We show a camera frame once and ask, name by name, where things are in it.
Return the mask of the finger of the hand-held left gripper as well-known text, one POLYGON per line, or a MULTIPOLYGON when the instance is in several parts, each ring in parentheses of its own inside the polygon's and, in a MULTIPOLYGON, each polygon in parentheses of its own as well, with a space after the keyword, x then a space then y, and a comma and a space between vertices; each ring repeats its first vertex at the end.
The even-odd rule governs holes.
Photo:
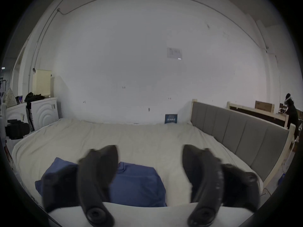
POLYGON ((6 136, 12 140, 22 139, 30 133, 30 126, 21 120, 10 119, 7 121, 6 136))

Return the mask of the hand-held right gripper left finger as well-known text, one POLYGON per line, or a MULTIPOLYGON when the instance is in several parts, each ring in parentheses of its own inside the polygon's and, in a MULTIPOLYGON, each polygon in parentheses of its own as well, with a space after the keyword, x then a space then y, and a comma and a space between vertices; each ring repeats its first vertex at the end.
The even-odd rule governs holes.
POLYGON ((110 184, 118 169, 116 145, 90 149, 79 163, 56 158, 42 176, 42 204, 47 213, 81 206, 94 227, 112 227, 114 218, 104 206, 110 200, 110 184))

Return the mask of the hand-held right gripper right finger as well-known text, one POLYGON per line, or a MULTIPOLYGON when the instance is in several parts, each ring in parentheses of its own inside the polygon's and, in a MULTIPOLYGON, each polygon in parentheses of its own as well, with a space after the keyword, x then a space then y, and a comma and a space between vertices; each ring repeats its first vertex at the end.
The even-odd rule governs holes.
POLYGON ((182 165, 191 183, 191 203, 197 203, 187 219, 190 227, 209 227, 221 206, 258 210, 259 180, 255 173, 223 164, 210 149, 183 145, 182 165))

